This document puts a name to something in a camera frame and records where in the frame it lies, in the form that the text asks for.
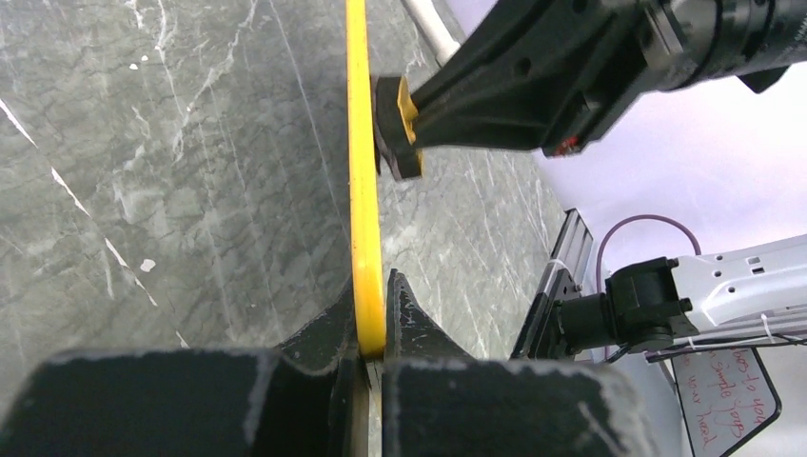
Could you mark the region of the yellow framed whiteboard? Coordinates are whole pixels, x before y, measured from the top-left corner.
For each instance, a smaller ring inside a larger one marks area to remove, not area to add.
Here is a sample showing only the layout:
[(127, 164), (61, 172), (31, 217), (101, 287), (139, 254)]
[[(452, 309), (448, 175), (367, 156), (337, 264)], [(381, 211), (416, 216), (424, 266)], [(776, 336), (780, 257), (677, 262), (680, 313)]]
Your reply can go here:
[(372, 360), (384, 354), (386, 324), (365, 2), (344, 5), (354, 313), (360, 352)]

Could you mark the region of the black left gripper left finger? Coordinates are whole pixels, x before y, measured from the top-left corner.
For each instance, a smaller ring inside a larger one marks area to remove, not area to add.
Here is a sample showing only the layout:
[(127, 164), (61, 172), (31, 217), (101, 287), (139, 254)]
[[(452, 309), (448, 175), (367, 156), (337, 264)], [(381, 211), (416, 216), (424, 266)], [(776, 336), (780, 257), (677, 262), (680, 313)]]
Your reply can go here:
[(365, 456), (352, 286), (272, 348), (76, 349), (1, 425), (5, 456)]

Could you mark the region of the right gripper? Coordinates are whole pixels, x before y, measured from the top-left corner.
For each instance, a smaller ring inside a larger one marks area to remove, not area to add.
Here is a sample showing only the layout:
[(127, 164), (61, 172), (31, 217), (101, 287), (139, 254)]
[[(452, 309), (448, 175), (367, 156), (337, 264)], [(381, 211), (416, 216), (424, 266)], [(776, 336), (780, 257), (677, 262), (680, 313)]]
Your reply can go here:
[(416, 148), (582, 152), (645, 93), (737, 77), (760, 94), (806, 59), (803, 1), (642, 1), (612, 44), (602, 1), (499, 1), (412, 95)]

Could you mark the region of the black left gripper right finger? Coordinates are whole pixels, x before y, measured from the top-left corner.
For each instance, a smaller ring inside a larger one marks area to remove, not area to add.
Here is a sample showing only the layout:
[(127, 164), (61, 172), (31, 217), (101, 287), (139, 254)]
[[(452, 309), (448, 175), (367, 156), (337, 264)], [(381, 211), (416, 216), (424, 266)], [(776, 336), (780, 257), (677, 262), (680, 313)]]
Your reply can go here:
[(630, 381), (605, 364), (480, 360), (387, 283), (382, 379), (385, 456), (656, 456)]

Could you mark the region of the yellow whiteboard eraser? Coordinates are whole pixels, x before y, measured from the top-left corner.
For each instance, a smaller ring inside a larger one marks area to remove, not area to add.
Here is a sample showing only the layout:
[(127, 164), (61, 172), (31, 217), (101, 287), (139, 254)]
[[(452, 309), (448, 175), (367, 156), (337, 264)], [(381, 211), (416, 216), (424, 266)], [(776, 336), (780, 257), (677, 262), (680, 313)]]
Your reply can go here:
[(408, 82), (401, 75), (372, 75), (370, 78), (372, 127), (378, 173), (386, 162), (396, 181), (423, 175), (423, 155), (414, 146), (413, 121), (418, 110)]

